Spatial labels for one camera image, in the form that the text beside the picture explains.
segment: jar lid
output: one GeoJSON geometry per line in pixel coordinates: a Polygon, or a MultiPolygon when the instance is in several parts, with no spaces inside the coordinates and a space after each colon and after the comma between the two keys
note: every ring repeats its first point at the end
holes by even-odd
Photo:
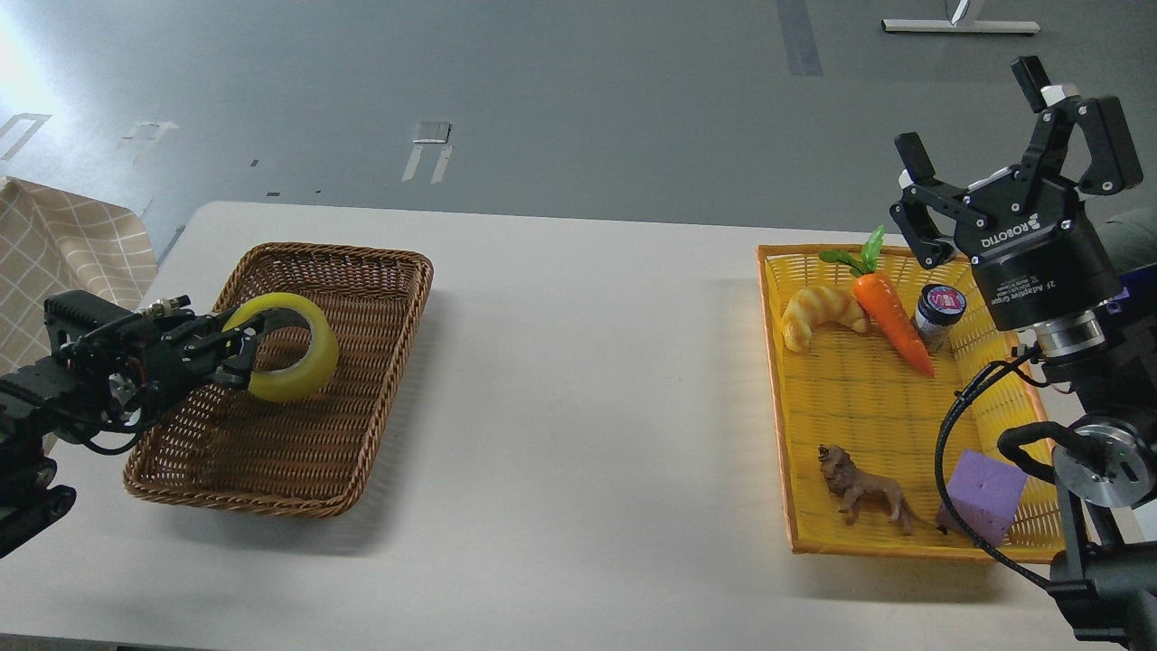
{"type": "Polygon", "coordinates": [[[916,308],[929,321],[953,325],[964,316],[968,303],[964,291],[948,284],[924,284],[916,308]]]}

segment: toy carrot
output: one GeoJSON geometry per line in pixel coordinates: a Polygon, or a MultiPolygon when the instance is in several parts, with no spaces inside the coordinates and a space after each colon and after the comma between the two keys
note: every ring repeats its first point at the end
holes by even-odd
{"type": "Polygon", "coordinates": [[[864,242],[858,259],[847,251],[821,251],[819,259],[852,267],[852,274],[856,276],[852,293],[855,294],[860,306],[879,324],[880,331],[908,364],[924,376],[934,378],[936,370],[933,369],[933,361],[928,357],[928,350],[920,341],[920,335],[916,334],[908,312],[900,302],[896,284],[887,275],[876,271],[879,249],[883,245],[884,227],[880,225],[864,242]]]}

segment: yellow basket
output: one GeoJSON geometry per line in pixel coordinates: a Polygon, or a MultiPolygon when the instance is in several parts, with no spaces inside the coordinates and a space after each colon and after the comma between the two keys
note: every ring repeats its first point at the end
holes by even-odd
{"type": "MultiPolygon", "coordinates": [[[[951,284],[967,296],[968,309],[952,328],[949,346],[933,356],[936,378],[909,368],[880,333],[860,335],[838,323],[816,331],[809,353],[791,353],[783,346],[781,317],[796,290],[808,284],[852,289],[850,269],[817,257],[826,249],[858,251],[860,244],[761,245],[757,251],[791,550],[988,561],[961,534],[944,535],[918,523],[913,535],[901,535],[883,508],[865,506],[855,525],[846,525],[838,512],[840,500],[828,493],[819,473],[817,454],[821,444],[843,447],[860,468],[899,481],[918,519],[935,525],[941,501],[933,454],[953,392],[989,362],[1005,360],[1016,338],[996,331],[964,260],[928,271],[908,249],[885,246],[879,269],[892,278],[909,312],[928,282],[951,284]]],[[[957,423],[944,457],[945,476],[966,449],[1003,461],[996,451],[1001,432],[1044,420],[1036,390],[1016,376],[1004,378],[957,423]]],[[[1045,443],[1027,450],[1049,463],[1045,443]]],[[[1022,563],[1048,563],[1063,546],[1056,493],[1030,479],[1001,552],[1022,563]]]]}

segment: robotiq logo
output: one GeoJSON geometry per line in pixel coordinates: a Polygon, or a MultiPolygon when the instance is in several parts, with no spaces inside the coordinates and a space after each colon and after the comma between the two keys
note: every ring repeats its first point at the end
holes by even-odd
{"type": "Polygon", "coordinates": [[[1040,223],[1037,222],[1037,215],[1034,214],[1030,216],[1027,221],[1023,223],[1017,223],[1016,225],[1007,230],[1001,230],[1000,232],[993,235],[992,237],[981,237],[980,245],[985,246],[986,249],[989,246],[995,246],[1001,242],[1007,242],[1012,237],[1016,237],[1017,235],[1024,235],[1025,232],[1030,230],[1037,230],[1038,228],[1040,228],[1040,223]]]}

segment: yellow tape roll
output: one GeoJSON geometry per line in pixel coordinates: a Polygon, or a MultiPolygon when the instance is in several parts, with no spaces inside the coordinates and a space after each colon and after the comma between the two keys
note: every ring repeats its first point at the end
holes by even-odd
{"type": "Polygon", "coordinates": [[[309,350],[288,369],[253,371],[249,393],[270,402],[293,402],[324,387],[338,369],[338,340],[322,308],[305,296],[288,291],[261,294],[242,303],[224,324],[224,331],[236,328],[258,312],[277,308],[292,309],[305,319],[310,332],[309,350]]]}

